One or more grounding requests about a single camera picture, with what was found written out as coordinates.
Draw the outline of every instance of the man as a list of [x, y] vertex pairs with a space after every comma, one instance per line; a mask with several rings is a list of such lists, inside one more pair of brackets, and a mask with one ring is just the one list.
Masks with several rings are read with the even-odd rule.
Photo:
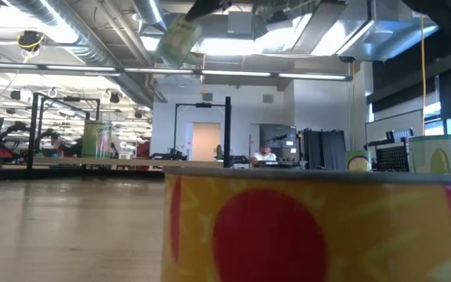
[[271, 153], [269, 145], [262, 145], [258, 152], [251, 156], [251, 164], [255, 166], [258, 161], [276, 161], [276, 155]]

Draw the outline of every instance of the metal frame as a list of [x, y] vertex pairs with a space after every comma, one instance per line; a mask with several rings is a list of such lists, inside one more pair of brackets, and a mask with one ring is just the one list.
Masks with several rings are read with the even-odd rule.
[[[177, 113], [180, 106], [198, 107], [199, 103], [177, 103], [175, 105], [175, 119], [173, 121], [173, 148], [177, 146]], [[225, 108], [225, 120], [224, 120], [224, 168], [231, 166], [230, 162], [230, 149], [231, 149], [231, 97], [225, 98], [225, 105], [210, 104], [210, 107], [224, 107]]]
[[[41, 97], [41, 106], [39, 108], [39, 119], [38, 119], [38, 103], [39, 103], [39, 97]], [[37, 136], [41, 135], [41, 127], [43, 122], [43, 113], [45, 112], [45, 101], [50, 99], [54, 103], [61, 104], [65, 107], [69, 107], [72, 110], [80, 111], [82, 113], [85, 113], [85, 120], [90, 119], [90, 113], [86, 110], [82, 110], [78, 107], [71, 106], [68, 103], [63, 102], [63, 100], [67, 99], [68, 97], [64, 98], [51, 98], [44, 94], [41, 94], [39, 92], [35, 92], [32, 97], [32, 108], [31, 108], [31, 131], [29, 132], [29, 147], [27, 149], [27, 172], [31, 172], [32, 166], [34, 164], [34, 143], [36, 140], [36, 127], [38, 128], [38, 134]], [[95, 100], [97, 102], [97, 109], [96, 109], [96, 120], [99, 120], [99, 113], [100, 113], [100, 99], [79, 99], [81, 100]]]

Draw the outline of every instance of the door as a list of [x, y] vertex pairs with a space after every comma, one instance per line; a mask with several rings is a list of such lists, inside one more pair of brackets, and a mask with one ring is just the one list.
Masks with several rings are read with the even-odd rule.
[[220, 144], [219, 123], [193, 123], [193, 161], [216, 161], [216, 149]]

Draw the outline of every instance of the yellow can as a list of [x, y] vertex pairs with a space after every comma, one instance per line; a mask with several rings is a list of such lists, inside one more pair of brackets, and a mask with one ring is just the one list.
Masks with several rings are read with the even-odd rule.
[[162, 281], [451, 281], [451, 175], [169, 168]]

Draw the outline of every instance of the fluorescent light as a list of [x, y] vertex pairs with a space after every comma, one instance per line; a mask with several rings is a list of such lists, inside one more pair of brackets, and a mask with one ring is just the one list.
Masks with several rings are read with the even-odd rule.
[[202, 74], [211, 75], [239, 75], [239, 76], [251, 76], [251, 77], [270, 77], [270, 73], [259, 71], [234, 71], [234, 70], [202, 70]]
[[[92, 109], [92, 108], [85, 108], [85, 109], [82, 109], [82, 110], [84, 110], [84, 111], [97, 111], [97, 109]], [[100, 109], [100, 111], [101, 112], [104, 112], [104, 113], [114, 113], [114, 112], [121, 112], [121, 110], [118, 110], [118, 109]]]
[[0, 63], [0, 68], [35, 70], [38, 66], [25, 63]]
[[338, 51], [337, 55], [342, 55], [343, 52], [347, 51], [351, 46], [353, 46], [373, 25], [375, 24], [374, 20], [371, 20], [366, 24], [358, 33], [356, 33], [347, 43], [345, 43]]
[[99, 72], [85, 72], [86, 76], [104, 76], [104, 77], [118, 77], [120, 73], [99, 73]]
[[126, 72], [139, 72], [146, 74], [193, 74], [193, 70], [164, 69], [164, 68], [143, 68], [143, 67], [127, 67]]
[[114, 67], [90, 67], [90, 66], [59, 66], [48, 65], [46, 66], [52, 71], [115, 71]]
[[278, 74], [278, 77], [293, 78], [293, 79], [335, 80], [335, 81], [344, 81], [348, 78], [345, 75], [332, 75], [332, 74]]

